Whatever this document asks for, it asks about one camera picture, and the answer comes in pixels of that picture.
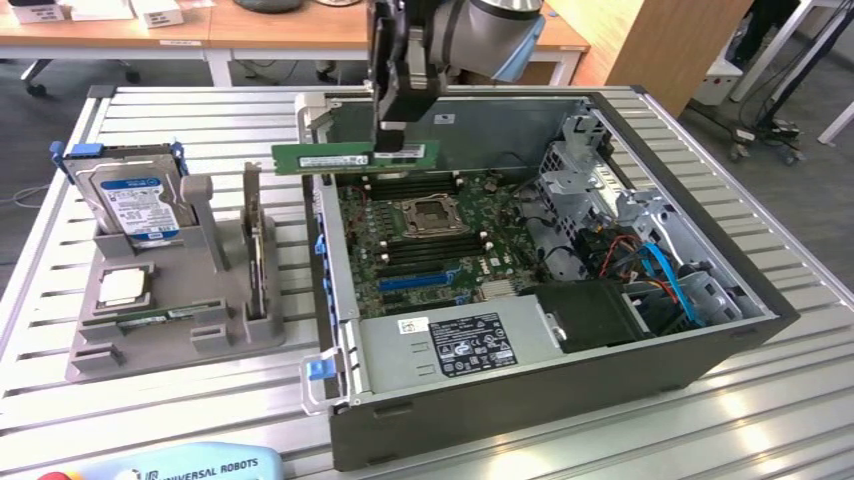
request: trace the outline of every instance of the power supply label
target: power supply label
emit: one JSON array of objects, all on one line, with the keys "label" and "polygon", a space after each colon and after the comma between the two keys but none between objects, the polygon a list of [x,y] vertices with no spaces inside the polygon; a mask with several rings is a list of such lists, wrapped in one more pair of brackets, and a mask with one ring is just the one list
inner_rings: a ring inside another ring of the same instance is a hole
[{"label": "power supply label", "polygon": [[429,336],[445,377],[519,363],[497,313],[433,322]]},{"label": "power supply label", "polygon": [[124,233],[138,240],[162,240],[177,235],[172,206],[160,199],[158,178],[101,182],[104,196]]}]

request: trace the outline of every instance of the aluminum extrusion table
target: aluminum extrusion table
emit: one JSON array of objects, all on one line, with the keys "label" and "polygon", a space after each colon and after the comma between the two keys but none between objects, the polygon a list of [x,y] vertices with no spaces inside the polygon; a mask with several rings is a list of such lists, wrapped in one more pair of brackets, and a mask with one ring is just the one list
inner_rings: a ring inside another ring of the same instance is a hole
[{"label": "aluminum extrusion table", "polygon": [[[267,445],[281,452],[288,478],[312,480],[854,474],[851,293],[655,101],[627,88],[601,93],[784,292],[800,320],[682,391],[383,466],[332,470],[327,419],[305,416],[299,404],[297,363],[317,349],[301,192],[296,177],[272,174],[269,155],[272,144],[296,139],[297,90],[118,88],[112,98],[86,100],[70,142],[178,138],[189,171],[213,174],[219,218],[237,215],[244,161],[261,163],[289,340],[240,360],[66,384],[94,222],[57,175],[0,303],[0,476],[33,478],[58,465],[202,439]],[[629,178],[643,178],[620,146],[615,160]]]}]

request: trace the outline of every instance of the gray carpet floor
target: gray carpet floor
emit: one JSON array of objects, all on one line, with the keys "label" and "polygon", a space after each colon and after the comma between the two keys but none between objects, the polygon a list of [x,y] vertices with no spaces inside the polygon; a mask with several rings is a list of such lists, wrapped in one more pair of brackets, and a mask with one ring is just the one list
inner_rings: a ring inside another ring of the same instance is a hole
[{"label": "gray carpet floor", "polygon": [[[790,45],[776,65],[799,47]],[[116,62],[54,62],[38,77],[49,92],[46,98],[30,98],[17,80],[26,62],[0,64],[0,199],[8,199],[22,188],[45,184],[53,174],[48,146],[65,140],[92,84],[122,84],[124,74]],[[277,62],[259,68],[284,85],[317,85],[313,64],[299,62],[291,72],[291,62]],[[145,86],[208,86],[209,74],[201,62],[136,62]],[[341,83],[357,84],[364,67],[356,63],[340,66]],[[245,71],[232,62],[237,85],[264,84],[244,78]],[[735,178],[800,239],[848,288],[854,288],[854,135],[844,132],[836,147],[820,145],[815,137],[854,100],[854,73],[831,58],[826,59],[807,78],[782,116],[795,121],[803,131],[802,150],[807,162],[787,167],[776,148],[758,145],[751,158],[738,164],[726,160],[728,134],[696,113],[686,111],[680,122],[720,159]],[[720,114],[735,119],[740,105],[727,103]],[[747,104],[744,116],[752,118],[755,102]],[[38,203],[41,195],[28,202]],[[17,256],[26,240],[37,210],[0,203],[0,292],[5,290]]]}]

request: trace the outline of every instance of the office chair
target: office chair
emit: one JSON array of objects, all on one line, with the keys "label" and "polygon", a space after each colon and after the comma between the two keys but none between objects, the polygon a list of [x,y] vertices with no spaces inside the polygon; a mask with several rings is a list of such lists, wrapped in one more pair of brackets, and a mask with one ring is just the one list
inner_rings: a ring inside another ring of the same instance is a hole
[{"label": "office chair", "polygon": [[[26,87],[26,93],[33,97],[44,97],[48,93],[48,89],[40,83],[33,83],[36,76],[41,73],[41,70],[49,65],[53,60],[38,59],[32,62],[29,68],[24,71],[21,75],[21,82],[24,82],[24,87]],[[124,67],[124,78],[132,83],[137,84],[141,81],[141,76],[138,71],[133,68],[133,66],[125,62],[124,60],[116,60],[121,66]]]}]

